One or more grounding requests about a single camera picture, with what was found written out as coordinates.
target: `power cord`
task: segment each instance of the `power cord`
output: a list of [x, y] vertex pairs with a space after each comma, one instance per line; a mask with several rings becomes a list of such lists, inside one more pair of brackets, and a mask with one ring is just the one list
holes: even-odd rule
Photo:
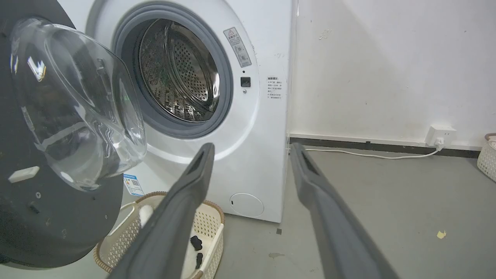
[[412, 158], [412, 159], [413, 158], [425, 158], [425, 157], [432, 156], [444, 148], [444, 139], [443, 138], [437, 138], [435, 141], [435, 146], [436, 146], [435, 151], [431, 152], [429, 154], [418, 155], [418, 156], [400, 156], [400, 157], [385, 157], [385, 156], [379, 156], [379, 155], [373, 155], [373, 154], [360, 154], [360, 153], [353, 153], [353, 152], [339, 150], [339, 149], [306, 149], [306, 151], [339, 152], [339, 153], [346, 153], [346, 154], [362, 156], [362, 157], [373, 157], [373, 158], [397, 160], [397, 159], [408, 159], [408, 158]]

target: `electrical outlet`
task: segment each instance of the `electrical outlet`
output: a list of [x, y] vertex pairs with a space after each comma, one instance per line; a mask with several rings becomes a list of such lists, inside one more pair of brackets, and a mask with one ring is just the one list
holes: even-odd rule
[[451, 126], [446, 125], [431, 125], [429, 132], [427, 132], [426, 144], [428, 146], [435, 146], [437, 139], [443, 139], [444, 144], [442, 147], [450, 146], [456, 138], [456, 130]]

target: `white basket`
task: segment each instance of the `white basket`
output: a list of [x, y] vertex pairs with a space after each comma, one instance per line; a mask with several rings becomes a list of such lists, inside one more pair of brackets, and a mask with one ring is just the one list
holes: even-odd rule
[[[129, 207], [132, 209], [124, 221], [96, 246], [93, 258], [99, 267], [108, 273], [116, 267], [140, 230], [139, 209], [143, 205], [151, 205], [156, 209], [165, 194], [166, 192], [150, 193], [121, 207], [121, 211]], [[194, 214], [193, 227], [201, 235], [202, 245], [208, 249], [200, 268], [189, 278], [213, 279], [224, 250], [224, 213], [218, 205], [204, 201]]]
[[496, 140], [491, 139], [492, 136], [496, 136], [496, 134], [485, 136], [486, 144], [482, 147], [477, 159], [477, 167], [496, 182]]

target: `front-loading washing machine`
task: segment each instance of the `front-loading washing machine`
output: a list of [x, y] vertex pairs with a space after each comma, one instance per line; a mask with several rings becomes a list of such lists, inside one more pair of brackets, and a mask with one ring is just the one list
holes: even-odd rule
[[167, 191], [215, 144], [207, 199], [226, 213], [282, 218], [294, 38], [291, 0], [59, 0], [75, 27], [126, 64], [148, 152], [131, 194]]

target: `gray concrete floor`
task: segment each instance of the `gray concrete floor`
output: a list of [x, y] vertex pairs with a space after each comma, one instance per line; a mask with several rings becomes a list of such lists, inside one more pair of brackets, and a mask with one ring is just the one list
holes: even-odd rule
[[[311, 156], [401, 278], [494, 278], [496, 184], [477, 169], [475, 159], [384, 160], [324, 152]], [[130, 200], [126, 193], [124, 202]], [[439, 230], [446, 231], [444, 239], [436, 237]], [[310, 214], [298, 201], [291, 170], [282, 223], [229, 215], [224, 241], [216, 279], [323, 278]], [[10, 279], [107, 275], [91, 254], [52, 270], [0, 266], [0, 274]]]

